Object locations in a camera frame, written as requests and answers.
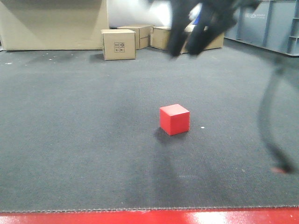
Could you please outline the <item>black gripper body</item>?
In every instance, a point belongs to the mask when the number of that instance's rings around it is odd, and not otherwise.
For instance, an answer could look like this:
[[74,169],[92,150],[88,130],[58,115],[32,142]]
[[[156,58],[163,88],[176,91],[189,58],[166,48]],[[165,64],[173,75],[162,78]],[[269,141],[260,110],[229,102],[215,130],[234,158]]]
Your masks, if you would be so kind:
[[255,10],[261,3],[259,0],[172,0],[171,2],[194,2],[194,8],[197,4],[201,4],[201,6],[208,4],[221,15],[227,28],[235,23],[233,14],[238,8],[247,7]]

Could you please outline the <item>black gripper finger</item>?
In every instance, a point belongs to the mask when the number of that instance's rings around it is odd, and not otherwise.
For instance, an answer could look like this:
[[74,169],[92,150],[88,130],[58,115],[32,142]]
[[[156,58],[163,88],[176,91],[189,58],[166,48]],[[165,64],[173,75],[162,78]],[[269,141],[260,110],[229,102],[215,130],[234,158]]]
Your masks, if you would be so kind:
[[171,2],[171,32],[167,50],[172,57],[180,55],[187,39],[185,28],[191,22],[189,13],[194,8],[194,2]]
[[199,55],[221,33],[224,32],[224,21],[221,15],[208,4],[203,4],[198,23],[195,25],[186,49],[190,55]]

